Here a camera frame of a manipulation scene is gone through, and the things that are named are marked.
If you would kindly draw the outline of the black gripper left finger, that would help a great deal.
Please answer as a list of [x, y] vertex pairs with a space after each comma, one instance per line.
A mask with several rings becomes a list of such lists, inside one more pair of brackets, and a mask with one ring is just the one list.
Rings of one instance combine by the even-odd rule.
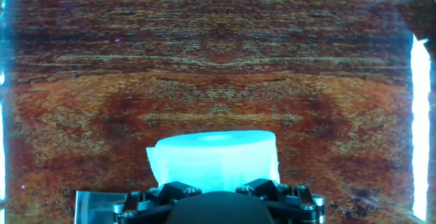
[[147, 191], [132, 191], [114, 203], [114, 224], [164, 224], [177, 201], [200, 195], [202, 190], [179, 181]]

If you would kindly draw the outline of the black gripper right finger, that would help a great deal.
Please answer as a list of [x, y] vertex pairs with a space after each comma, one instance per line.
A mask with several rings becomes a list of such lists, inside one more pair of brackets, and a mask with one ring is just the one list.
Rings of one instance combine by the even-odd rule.
[[241, 185], [236, 193], [252, 196], [261, 212], [273, 223], [324, 224], [326, 201], [323, 195], [312, 194], [305, 185], [295, 187], [259, 178]]

